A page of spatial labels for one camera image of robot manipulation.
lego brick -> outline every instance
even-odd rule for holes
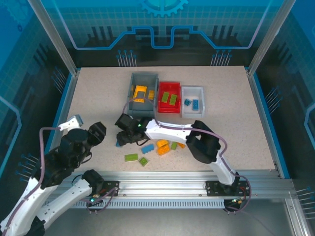
[[[186,147],[186,145],[185,145],[185,144],[181,144],[181,143],[178,143],[178,146],[180,146],[181,148]]]
[[[169,151],[171,151],[171,148],[169,147],[169,145],[164,145],[158,148],[157,153],[161,156],[168,153]]]
[[[148,164],[148,160],[144,157],[142,157],[140,160],[139,160],[139,163],[141,164],[141,166],[145,166]]]
[[[154,90],[150,90],[149,91],[148,99],[149,100],[153,100],[154,99]]]
[[[146,146],[141,148],[141,151],[142,151],[143,154],[146,154],[147,152],[153,151],[153,150],[154,150],[154,145],[153,144],[149,144],[149,145],[146,145]]]
[[[169,92],[164,92],[161,102],[167,103],[169,97]]]
[[[199,105],[198,105],[198,100],[197,99],[194,99],[193,101],[192,101],[192,110],[193,111],[198,111],[199,110]]]
[[[172,94],[171,99],[169,100],[169,104],[175,106],[177,95]]]
[[[165,139],[161,139],[161,140],[157,141],[157,147],[158,148],[160,148],[160,147],[162,147],[164,145],[167,145],[167,144],[169,144],[169,142],[167,140],[165,140]]]
[[[191,101],[190,101],[189,99],[185,99],[184,104],[185,104],[186,106],[189,106],[189,105],[191,104]]]
[[[121,148],[122,146],[119,145],[118,141],[116,142],[116,147]]]
[[[128,154],[125,155],[125,162],[128,161],[137,161],[138,160],[138,154]]]
[[[177,148],[177,142],[172,142],[171,149],[176,150],[176,148]]]
[[[143,95],[141,96],[142,98],[146,96],[146,91],[147,91],[147,87],[146,86],[140,86],[140,85],[137,85],[136,86],[136,89],[134,91],[134,94],[133,94],[133,98],[138,98],[140,96],[140,92],[143,93]],[[144,103],[144,99],[135,99],[134,102],[142,102]]]

white plastic bin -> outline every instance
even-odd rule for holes
[[[199,109],[194,111],[192,103],[187,106],[185,100],[198,100]],[[182,86],[182,118],[202,118],[205,114],[205,102],[203,95],[203,87],[198,86]]]

blue edge trim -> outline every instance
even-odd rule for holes
[[[282,168],[284,178],[290,178],[290,175],[289,175],[289,172],[287,170],[286,163],[285,163],[285,160],[284,160],[284,156],[283,156],[281,148],[280,148],[279,140],[278,140],[278,137],[276,135],[276,131],[275,131],[274,125],[273,125],[272,120],[271,120],[271,116],[270,116],[269,111],[268,111],[268,107],[267,107],[266,101],[265,101],[265,99],[263,99],[264,98],[264,94],[262,93],[262,89],[261,89],[261,86],[260,86],[260,83],[259,83],[258,76],[257,76],[256,72],[254,73],[253,77],[254,77],[254,81],[255,81],[257,89],[258,89],[258,93],[259,93],[259,96],[260,96],[260,99],[261,99],[261,103],[262,103],[264,112],[265,112],[266,117],[267,117],[267,122],[268,122],[269,128],[271,130],[271,135],[272,135],[272,138],[274,140],[274,144],[276,146],[276,150],[277,150],[279,161],[280,161],[280,165],[281,165],[281,166],[279,166],[279,168]]]
[[[61,96],[61,100],[60,100],[60,103],[59,103],[59,106],[58,106],[58,110],[57,110],[57,113],[56,113],[56,116],[55,116],[54,123],[53,123],[52,127],[57,127],[59,125],[58,124],[59,118],[60,118],[60,115],[61,115],[61,111],[63,109],[63,105],[64,105],[64,102],[65,102],[65,97],[66,97],[66,95],[68,93],[68,90],[69,90],[71,79],[72,79],[72,75],[69,73],[67,82],[66,82],[66,84],[64,86],[63,95]],[[49,138],[48,138],[48,141],[47,141],[47,144],[46,144],[46,148],[45,148],[45,154],[47,154],[50,151],[50,149],[51,149],[51,145],[52,145],[55,133],[56,133],[56,130],[50,131],[50,135],[49,135]]]

metal bracket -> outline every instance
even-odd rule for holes
[[[228,195],[225,193],[222,188],[222,184],[219,181],[206,181],[206,191],[208,197],[227,197]],[[244,196],[244,192],[246,196],[250,195],[250,189],[246,181],[239,181],[236,187],[236,190],[229,197],[242,197]]]

lime green lego brick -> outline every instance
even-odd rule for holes
[[[169,100],[169,104],[175,106],[177,95],[172,94],[171,99]]]
[[[138,154],[128,154],[125,155],[125,162],[128,161],[137,161],[138,160]]]
[[[169,92],[164,92],[161,101],[164,103],[167,103],[168,97],[169,97]]]
[[[176,150],[176,148],[177,148],[177,142],[172,142],[171,149]]]
[[[146,164],[148,164],[148,160],[144,157],[142,157],[140,160],[139,160],[139,163],[141,164],[141,166],[145,166]]]

